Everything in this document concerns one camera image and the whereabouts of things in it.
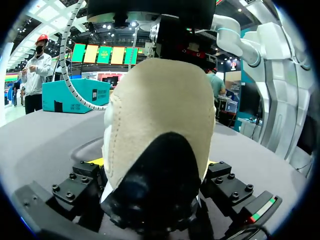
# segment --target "teal display box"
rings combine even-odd
[[[86,78],[71,80],[77,92],[94,105],[109,103],[110,83]],[[65,81],[47,82],[42,85],[42,109],[48,112],[85,114],[91,109],[71,94]]]

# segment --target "white ceiling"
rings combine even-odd
[[[81,8],[87,5],[83,1]],[[35,49],[35,42],[41,34],[47,34],[52,41],[57,41],[58,38],[54,35],[62,33],[68,20],[70,19],[72,11],[75,9],[76,4],[69,7],[59,0],[36,0],[33,5],[24,14],[32,17],[41,22],[13,51],[10,56],[7,69],[14,69],[25,58],[26,53],[30,49]],[[85,32],[86,28],[83,23],[87,22],[87,17],[75,18],[72,26],[75,26],[80,32]]]

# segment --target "face mask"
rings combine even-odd
[[[37,53],[37,54],[42,53],[43,48],[44,48],[44,46],[37,46],[37,47],[35,48],[36,53]]]

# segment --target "person in green shirt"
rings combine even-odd
[[[218,103],[218,96],[226,93],[225,83],[220,77],[216,76],[216,73],[217,73],[216,68],[209,69],[207,73],[207,77],[210,81],[210,84],[213,90],[214,105],[217,105]]]

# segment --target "red hard hat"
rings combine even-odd
[[[40,37],[38,38],[38,40],[35,42],[35,44],[37,44],[38,42],[42,41],[42,40],[46,40],[47,42],[49,41],[49,37],[46,34],[41,34]]]

